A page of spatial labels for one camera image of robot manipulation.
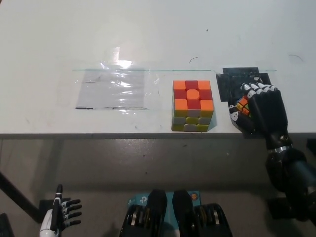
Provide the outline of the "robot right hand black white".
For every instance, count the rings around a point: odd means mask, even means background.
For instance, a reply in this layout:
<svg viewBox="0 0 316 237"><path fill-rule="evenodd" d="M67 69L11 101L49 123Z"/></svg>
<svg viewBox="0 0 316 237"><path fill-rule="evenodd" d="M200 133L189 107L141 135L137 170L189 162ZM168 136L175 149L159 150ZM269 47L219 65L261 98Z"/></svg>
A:
<svg viewBox="0 0 316 237"><path fill-rule="evenodd" d="M291 147L288 120L280 90L263 83L243 83L242 97L228 100L232 124L247 135L260 135L268 150Z"/></svg>

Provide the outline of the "robot left hand black white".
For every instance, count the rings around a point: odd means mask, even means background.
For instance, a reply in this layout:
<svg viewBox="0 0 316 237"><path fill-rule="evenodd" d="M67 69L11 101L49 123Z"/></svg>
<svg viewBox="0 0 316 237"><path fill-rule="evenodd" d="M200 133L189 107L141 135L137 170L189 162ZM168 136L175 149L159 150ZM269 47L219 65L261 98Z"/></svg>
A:
<svg viewBox="0 0 316 237"><path fill-rule="evenodd" d="M63 200L63 185L56 189L52 207L47 210L40 227L40 237L61 237L62 232L71 226L79 225L81 220L74 218L82 215L80 199Z"/></svg>

